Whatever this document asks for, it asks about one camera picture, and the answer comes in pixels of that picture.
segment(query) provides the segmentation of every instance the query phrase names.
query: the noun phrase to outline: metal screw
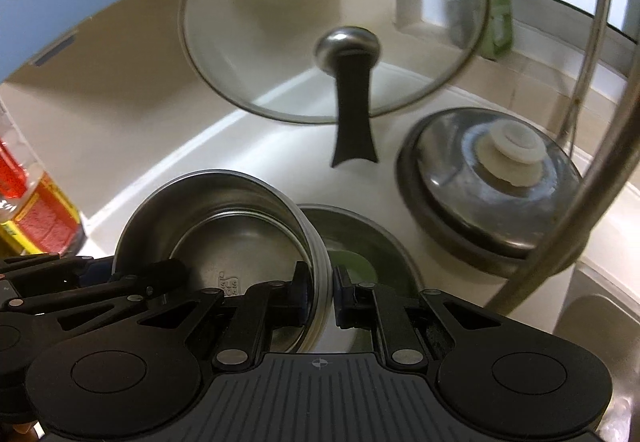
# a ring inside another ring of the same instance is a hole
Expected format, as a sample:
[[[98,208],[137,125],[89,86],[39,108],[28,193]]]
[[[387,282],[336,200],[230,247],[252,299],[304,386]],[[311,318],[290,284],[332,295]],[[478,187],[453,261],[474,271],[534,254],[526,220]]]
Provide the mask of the metal screw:
[[[242,364],[248,358],[249,356],[244,350],[238,350],[236,348],[222,350],[222,352],[220,352],[216,356],[218,362],[221,362],[222,364],[228,364],[229,366],[233,366],[234,364]]]
[[[422,354],[418,350],[412,350],[411,348],[403,348],[402,350],[396,350],[391,358],[398,364],[418,364],[424,359]]]

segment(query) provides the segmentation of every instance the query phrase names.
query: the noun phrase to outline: stainless steel sink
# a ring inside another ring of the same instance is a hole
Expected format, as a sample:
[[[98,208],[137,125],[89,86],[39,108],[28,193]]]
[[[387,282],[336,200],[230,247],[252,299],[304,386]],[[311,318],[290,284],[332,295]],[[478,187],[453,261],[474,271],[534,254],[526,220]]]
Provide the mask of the stainless steel sink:
[[[613,396],[598,435],[640,441],[640,305],[591,267],[578,264],[554,334],[597,355]]]

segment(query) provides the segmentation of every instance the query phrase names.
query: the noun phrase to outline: bottle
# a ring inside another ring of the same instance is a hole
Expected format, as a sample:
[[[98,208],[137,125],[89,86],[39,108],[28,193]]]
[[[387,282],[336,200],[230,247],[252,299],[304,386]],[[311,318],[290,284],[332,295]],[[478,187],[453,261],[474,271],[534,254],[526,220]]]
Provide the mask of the bottle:
[[[75,254],[85,240],[80,213],[51,180],[0,108],[0,226],[27,254]]]

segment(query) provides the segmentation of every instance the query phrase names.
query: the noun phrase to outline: sink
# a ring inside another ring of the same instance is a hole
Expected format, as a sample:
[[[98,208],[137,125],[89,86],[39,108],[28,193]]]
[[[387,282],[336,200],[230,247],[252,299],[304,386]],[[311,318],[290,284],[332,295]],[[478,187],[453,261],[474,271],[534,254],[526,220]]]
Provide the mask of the sink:
[[[410,72],[379,65],[372,80],[374,96],[382,97],[393,91],[409,93],[418,82],[424,81],[412,77]],[[269,94],[269,98],[273,98],[275,104],[280,97],[293,97],[295,92],[313,93],[319,101],[324,101],[320,92],[314,92],[322,89],[319,76],[318,79],[315,76],[292,79],[291,84],[280,87]],[[296,86],[294,92],[290,91],[292,86]],[[395,175],[396,155],[411,127],[428,114],[462,106],[499,109],[458,88],[443,88],[411,108],[372,119],[378,164],[355,159],[335,169],[330,167],[335,126],[279,123],[233,110],[114,196],[88,218],[86,228],[101,250],[113,253],[131,214],[158,187],[192,171],[231,169],[265,181],[294,202],[339,207],[381,226],[398,239],[414,261],[418,272],[414,279],[421,280],[418,287],[438,288],[482,306],[504,280],[457,260],[424,232],[404,204]],[[511,317],[551,332],[569,279],[570,271],[550,278]],[[351,346],[351,340],[327,343],[319,346],[318,351],[344,351],[345,346]]]
[[[579,264],[554,334],[583,346],[609,369],[613,396],[598,435],[605,442],[640,441],[640,305]]]

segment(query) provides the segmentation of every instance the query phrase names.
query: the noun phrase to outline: bottle label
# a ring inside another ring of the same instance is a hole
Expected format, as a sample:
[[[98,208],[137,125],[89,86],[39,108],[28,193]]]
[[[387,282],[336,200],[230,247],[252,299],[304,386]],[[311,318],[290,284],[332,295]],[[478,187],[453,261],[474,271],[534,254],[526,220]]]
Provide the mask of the bottle label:
[[[44,175],[22,209],[2,226],[29,254],[64,253],[78,231],[80,216]]]

